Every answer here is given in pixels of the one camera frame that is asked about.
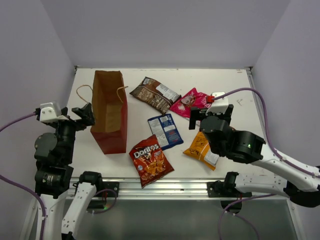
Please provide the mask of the pink snack bag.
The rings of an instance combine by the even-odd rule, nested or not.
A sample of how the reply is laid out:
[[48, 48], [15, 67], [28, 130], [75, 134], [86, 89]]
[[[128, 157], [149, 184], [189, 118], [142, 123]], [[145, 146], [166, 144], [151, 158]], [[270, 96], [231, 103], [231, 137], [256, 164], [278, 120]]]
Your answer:
[[183, 118], [189, 118], [192, 107], [203, 109], [209, 106], [206, 100], [207, 96], [208, 94], [198, 92], [194, 87], [174, 103], [169, 110]]

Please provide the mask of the red paper bag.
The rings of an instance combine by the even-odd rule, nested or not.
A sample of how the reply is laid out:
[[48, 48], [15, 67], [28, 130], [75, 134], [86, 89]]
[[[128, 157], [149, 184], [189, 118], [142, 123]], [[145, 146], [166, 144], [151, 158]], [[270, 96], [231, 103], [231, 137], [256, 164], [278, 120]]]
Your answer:
[[122, 73], [96, 70], [92, 86], [83, 84], [76, 89], [78, 97], [88, 103], [79, 94], [82, 87], [92, 92], [90, 103], [95, 125], [90, 132], [98, 146], [105, 155], [124, 154], [127, 151], [128, 101]]

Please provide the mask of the blue snack bag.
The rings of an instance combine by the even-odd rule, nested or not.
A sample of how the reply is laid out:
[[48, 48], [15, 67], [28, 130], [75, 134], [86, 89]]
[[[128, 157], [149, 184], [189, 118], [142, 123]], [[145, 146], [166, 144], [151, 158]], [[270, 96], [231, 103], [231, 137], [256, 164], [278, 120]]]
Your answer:
[[170, 113], [152, 117], [147, 122], [163, 151], [184, 143]]

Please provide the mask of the orange kettle chip bag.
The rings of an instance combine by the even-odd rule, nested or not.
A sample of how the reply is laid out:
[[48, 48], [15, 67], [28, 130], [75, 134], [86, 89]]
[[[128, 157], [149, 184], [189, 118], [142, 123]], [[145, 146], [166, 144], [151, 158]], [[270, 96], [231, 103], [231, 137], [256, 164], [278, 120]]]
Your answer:
[[219, 155], [212, 153], [210, 145], [204, 134], [199, 131], [190, 147], [183, 152], [184, 155], [198, 160], [214, 171], [219, 159]]

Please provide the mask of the brown chip bag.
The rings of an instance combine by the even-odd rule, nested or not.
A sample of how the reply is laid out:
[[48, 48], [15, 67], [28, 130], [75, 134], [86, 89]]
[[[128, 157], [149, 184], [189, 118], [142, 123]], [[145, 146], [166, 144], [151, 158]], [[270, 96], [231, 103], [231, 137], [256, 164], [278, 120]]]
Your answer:
[[181, 94], [176, 93], [161, 82], [145, 77], [143, 81], [130, 92], [137, 100], [148, 104], [162, 115], [182, 98]]

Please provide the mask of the red Doritos bag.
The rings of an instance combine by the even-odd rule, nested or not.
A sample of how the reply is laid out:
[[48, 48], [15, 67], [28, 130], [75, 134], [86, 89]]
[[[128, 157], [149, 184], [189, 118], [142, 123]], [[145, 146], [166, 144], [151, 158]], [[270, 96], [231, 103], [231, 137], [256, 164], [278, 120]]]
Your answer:
[[174, 171], [156, 135], [137, 143], [129, 155], [139, 175], [142, 189]]

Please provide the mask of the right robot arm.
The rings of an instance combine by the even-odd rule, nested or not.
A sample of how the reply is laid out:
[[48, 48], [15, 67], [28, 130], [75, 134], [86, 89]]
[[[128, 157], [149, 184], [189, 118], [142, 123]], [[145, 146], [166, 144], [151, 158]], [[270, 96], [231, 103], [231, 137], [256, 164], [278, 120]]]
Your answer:
[[273, 177], [240, 174], [230, 171], [224, 181], [209, 183], [214, 194], [221, 197], [249, 196], [253, 192], [279, 195], [307, 208], [320, 205], [320, 168], [309, 166], [285, 155], [275, 154], [266, 141], [249, 131], [230, 126], [234, 106], [223, 114], [208, 113], [206, 108], [192, 107], [189, 129], [200, 122], [199, 131], [208, 141], [210, 152], [240, 164], [268, 170]]

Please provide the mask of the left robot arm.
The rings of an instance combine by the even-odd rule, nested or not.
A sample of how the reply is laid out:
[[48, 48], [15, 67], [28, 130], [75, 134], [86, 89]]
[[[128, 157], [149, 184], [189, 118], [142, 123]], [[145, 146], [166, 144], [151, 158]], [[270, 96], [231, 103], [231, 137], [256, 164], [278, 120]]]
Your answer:
[[40, 199], [38, 209], [38, 240], [74, 240], [85, 212], [93, 196], [103, 193], [102, 175], [98, 172], [83, 172], [75, 184], [75, 196], [67, 212], [65, 202], [70, 188], [76, 132], [95, 124], [91, 103], [82, 108], [74, 107], [78, 115], [73, 120], [68, 108], [60, 108], [56, 102], [40, 105], [35, 110], [36, 119], [55, 129], [43, 133], [34, 144], [36, 160], [35, 194]]

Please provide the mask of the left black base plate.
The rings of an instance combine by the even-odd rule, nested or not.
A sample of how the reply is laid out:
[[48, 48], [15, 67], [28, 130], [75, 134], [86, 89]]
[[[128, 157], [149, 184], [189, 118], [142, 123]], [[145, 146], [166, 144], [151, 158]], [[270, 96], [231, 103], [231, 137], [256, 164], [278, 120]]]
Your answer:
[[120, 183], [118, 181], [103, 181], [102, 190], [108, 189], [107, 191], [101, 192], [98, 196], [100, 198], [117, 198], [120, 190]]

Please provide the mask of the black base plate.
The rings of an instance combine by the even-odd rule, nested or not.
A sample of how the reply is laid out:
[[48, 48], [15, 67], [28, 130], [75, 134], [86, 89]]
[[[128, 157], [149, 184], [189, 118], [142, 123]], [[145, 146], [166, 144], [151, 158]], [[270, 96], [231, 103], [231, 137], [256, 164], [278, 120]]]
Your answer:
[[212, 181], [206, 183], [207, 195], [209, 198], [249, 198], [251, 192], [242, 193], [238, 191], [232, 184], [223, 181]]
[[107, 191], [101, 192], [98, 196], [100, 198], [117, 198], [120, 190], [120, 183], [118, 181], [103, 181], [102, 190], [108, 189]]

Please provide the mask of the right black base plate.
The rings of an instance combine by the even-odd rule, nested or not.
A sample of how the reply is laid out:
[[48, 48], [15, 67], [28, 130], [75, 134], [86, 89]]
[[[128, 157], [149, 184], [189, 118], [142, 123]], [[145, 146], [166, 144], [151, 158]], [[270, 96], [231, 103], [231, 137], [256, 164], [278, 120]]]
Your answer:
[[232, 184], [223, 181], [212, 181], [206, 183], [207, 195], [209, 198], [249, 198], [251, 192], [242, 193], [238, 191]]

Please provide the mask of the aluminium mounting rail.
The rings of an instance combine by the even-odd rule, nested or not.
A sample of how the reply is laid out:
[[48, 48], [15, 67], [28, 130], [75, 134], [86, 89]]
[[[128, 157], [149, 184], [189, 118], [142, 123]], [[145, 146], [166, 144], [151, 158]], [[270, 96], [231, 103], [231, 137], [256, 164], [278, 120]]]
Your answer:
[[222, 178], [161, 178], [141, 188], [139, 178], [107, 178], [103, 182], [118, 183], [118, 200], [211, 200], [207, 183]]

